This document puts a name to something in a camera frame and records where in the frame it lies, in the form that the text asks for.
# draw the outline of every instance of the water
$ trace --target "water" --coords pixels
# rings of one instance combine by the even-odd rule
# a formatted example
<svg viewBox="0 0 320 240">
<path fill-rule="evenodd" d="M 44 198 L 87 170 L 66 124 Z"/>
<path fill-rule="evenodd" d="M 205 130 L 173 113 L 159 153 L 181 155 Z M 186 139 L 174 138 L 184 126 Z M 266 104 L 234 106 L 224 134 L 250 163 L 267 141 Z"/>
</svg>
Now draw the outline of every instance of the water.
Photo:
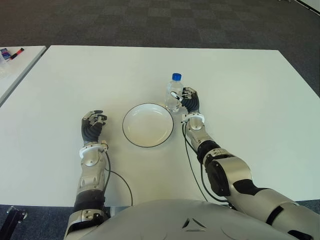
<svg viewBox="0 0 320 240">
<path fill-rule="evenodd" d="M 181 81 L 181 74 L 174 73 L 172 75 L 172 80 L 166 86 L 166 96 L 165 96 L 165 107 L 171 112 L 178 112 L 180 107 L 180 102 L 171 96 L 171 92 L 176 92 L 181 96 L 184 86 Z"/>
</svg>

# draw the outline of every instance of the black rim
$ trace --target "black rim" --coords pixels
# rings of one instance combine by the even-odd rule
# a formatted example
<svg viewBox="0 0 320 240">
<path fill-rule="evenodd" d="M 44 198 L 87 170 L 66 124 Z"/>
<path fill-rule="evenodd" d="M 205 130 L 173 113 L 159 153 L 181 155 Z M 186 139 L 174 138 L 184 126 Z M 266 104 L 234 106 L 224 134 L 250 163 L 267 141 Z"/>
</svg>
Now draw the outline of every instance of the black rim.
<svg viewBox="0 0 320 240">
<path fill-rule="evenodd" d="M 134 108 L 136 108 L 136 107 L 138 107 L 138 106 L 140 106 L 140 105 L 145 105 L 145 104 L 153 104 L 153 105 L 157 105 L 157 106 L 165 109 L 165 110 L 169 113 L 169 115 L 170 115 L 170 117 L 171 117 L 171 120 L 172 120 L 172 129 L 171 129 L 171 132 L 170 132 L 170 134 L 168 135 L 168 137 L 167 137 L 165 140 L 163 140 L 162 142 L 160 142 L 159 144 L 154 145 L 154 146 L 140 146 L 140 145 L 138 145 L 138 144 L 135 144 L 135 143 L 132 142 L 129 138 L 127 138 L 127 136 L 126 136 L 126 134 L 125 134 L 125 131 L 124 131 L 124 121 L 125 121 L 126 116 L 128 115 L 128 113 L 129 113 L 132 109 L 134 109 Z M 161 106 L 161 105 L 159 105 L 159 104 L 156 104 L 156 103 L 146 102 L 146 103 L 141 103 L 141 104 L 138 104 L 138 105 L 132 107 L 132 108 L 125 114 L 125 116 L 124 116 L 124 118 L 123 118 L 123 120 L 122 120 L 122 132 L 123 132 L 123 135 L 125 136 L 125 138 L 126 138 L 130 143 L 132 143 L 133 145 L 136 145 L 136 146 L 138 146 L 138 147 L 140 147 L 140 148 L 146 148 L 146 149 L 148 149 L 148 148 L 153 148 L 153 147 L 159 146 L 160 144 L 163 144 L 165 141 L 167 141 L 167 139 L 171 136 L 171 134 L 172 134 L 172 132 L 173 132 L 173 130 L 174 130 L 174 125 L 175 125 L 174 119 L 173 119 L 171 113 L 170 113 L 165 107 L 163 107 L 163 106 Z"/>
</svg>

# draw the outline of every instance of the silver metal joint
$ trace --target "silver metal joint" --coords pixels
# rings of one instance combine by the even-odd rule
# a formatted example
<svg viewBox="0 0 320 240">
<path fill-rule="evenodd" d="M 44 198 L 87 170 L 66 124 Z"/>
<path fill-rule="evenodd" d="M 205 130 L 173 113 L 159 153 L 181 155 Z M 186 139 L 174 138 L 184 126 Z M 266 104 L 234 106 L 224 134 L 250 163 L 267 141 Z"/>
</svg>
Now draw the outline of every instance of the silver metal joint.
<svg viewBox="0 0 320 240">
<path fill-rule="evenodd" d="M 204 159 L 207 161 L 207 159 L 209 158 L 209 155 L 211 155 L 212 157 L 218 157 L 221 155 L 227 155 L 227 156 L 233 156 L 230 152 L 228 152 L 227 150 L 225 150 L 224 148 L 215 148 L 212 149 L 211 151 L 209 151 L 205 156 Z"/>
</svg>

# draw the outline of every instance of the red marker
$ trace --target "red marker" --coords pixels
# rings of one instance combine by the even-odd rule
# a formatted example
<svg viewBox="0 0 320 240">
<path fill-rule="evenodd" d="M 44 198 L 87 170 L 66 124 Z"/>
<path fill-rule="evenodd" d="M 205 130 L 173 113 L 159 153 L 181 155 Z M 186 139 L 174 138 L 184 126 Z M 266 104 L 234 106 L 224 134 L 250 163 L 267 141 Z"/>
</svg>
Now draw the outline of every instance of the red marker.
<svg viewBox="0 0 320 240">
<path fill-rule="evenodd" d="M 10 59 L 12 60 L 12 59 L 14 59 L 16 56 L 18 56 L 20 53 L 22 53 L 24 51 L 24 49 L 23 48 L 20 48 L 20 50 L 19 51 L 17 51 L 15 54 L 13 54 L 11 57 L 10 57 Z"/>
</svg>

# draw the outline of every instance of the robot forearm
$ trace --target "robot forearm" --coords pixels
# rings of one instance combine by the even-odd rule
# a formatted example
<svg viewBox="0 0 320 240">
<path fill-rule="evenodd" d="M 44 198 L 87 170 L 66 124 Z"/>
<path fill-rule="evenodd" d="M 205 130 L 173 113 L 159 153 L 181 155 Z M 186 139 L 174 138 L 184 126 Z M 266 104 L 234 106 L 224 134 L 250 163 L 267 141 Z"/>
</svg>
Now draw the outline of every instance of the robot forearm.
<svg viewBox="0 0 320 240">
<path fill-rule="evenodd" d="M 107 143 L 98 143 L 106 116 L 102 111 L 89 112 L 82 119 L 84 147 L 80 150 L 82 173 L 76 192 L 73 213 L 69 217 L 64 239 L 77 239 L 107 219 L 105 213 L 105 168 Z"/>
<path fill-rule="evenodd" d="M 199 124 L 199 118 L 188 121 L 186 135 L 205 167 L 215 194 L 225 197 L 239 212 L 281 232 L 301 240 L 320 238 L 318 214 L 272 189 L 256 187 L 248 165 L 220 148 L 206 133 L 204 124 Z"/>
</svg>

